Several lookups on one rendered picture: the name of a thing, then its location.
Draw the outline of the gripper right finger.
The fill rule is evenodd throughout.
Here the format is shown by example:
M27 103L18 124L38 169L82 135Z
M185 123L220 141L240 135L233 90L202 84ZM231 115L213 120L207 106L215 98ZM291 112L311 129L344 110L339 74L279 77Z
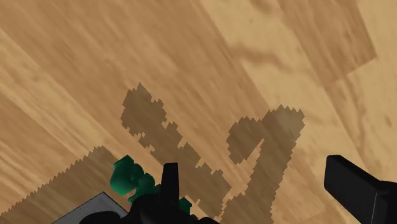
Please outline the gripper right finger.
M397 224L397 183L382 181L341 155L328 155L325 190L361 224Z

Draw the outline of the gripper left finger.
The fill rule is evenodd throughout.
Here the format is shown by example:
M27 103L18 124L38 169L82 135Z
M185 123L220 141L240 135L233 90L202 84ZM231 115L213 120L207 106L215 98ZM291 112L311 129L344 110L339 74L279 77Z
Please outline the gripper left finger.
M166 163L159 185L147 174L138 180L125 224L201 224L196 216L179 205L178 164Z

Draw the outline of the green toy figure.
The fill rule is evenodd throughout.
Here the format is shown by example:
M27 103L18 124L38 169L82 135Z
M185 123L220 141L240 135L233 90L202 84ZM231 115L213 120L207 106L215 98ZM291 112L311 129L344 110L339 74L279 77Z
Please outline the green toy figure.
M138 180L145 174L149 176L150 180L152 180L155 185L160 184L156 184L154 177L151 174L144 172L143 168L139 164L135 163L128 155L115 162L113 166L114 171L111 175L110 186L118 195L124 196L130 192L134 192L135 194ZM130 203L132 203L132 196L128 198ZM179 197L179 201L180 208L190 213L192 203L184 197Z

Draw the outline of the grey flat block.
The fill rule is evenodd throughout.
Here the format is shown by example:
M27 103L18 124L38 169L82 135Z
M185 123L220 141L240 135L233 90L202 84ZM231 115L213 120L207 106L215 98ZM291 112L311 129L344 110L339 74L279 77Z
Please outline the grey flat block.
M101 211L113 211L124 217L127 211L124 210L116 201L108 194L101 192L82 205L55 220L52 224L79 224L86 216Z

